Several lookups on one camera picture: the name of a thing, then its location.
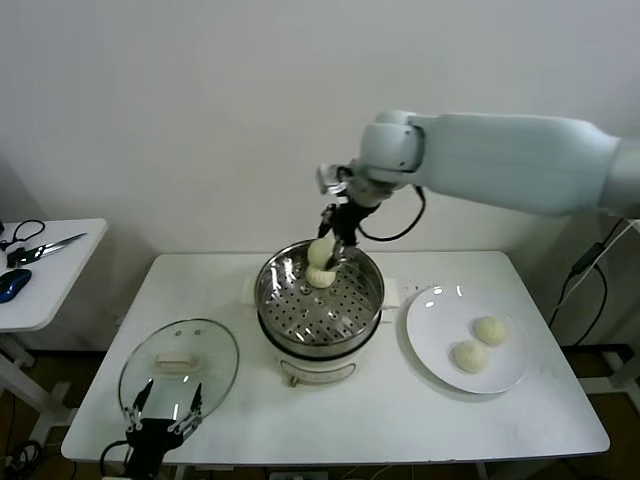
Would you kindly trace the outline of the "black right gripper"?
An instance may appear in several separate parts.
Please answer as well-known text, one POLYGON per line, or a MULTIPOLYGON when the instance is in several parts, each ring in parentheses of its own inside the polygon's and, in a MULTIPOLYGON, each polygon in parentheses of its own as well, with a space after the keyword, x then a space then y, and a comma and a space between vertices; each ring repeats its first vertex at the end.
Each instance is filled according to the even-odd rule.
POLYGON ((375 212, 374 207, 365 207, 348 198, 339 204, 329 204, 321 213, 321 223, 318 227, 318 238, 324 238, 333 230, 334 241, 331 255, 326 262, 326 270, 334 271, 344 264, 350 254, 347 246, 357 245, 356 230, 360 222, 375 212))

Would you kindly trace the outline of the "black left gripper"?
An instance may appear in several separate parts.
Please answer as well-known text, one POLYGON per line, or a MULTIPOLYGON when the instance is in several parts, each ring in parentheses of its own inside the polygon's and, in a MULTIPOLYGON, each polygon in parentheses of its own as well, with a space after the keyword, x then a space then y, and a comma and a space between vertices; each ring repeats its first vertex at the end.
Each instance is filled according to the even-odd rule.
POLYGON ((188 413, 181 420, 174 423, 171 419, 148 418, 141 421, 153 384, 154 380, 149 379, 137 393, 133 404, 124 408, 126 439, 132 448, 124 476, 130 479, 155 479, 165 454, 180 447, 183 435, 191 435, 202 422, 201 383, 195 390, 188 413))

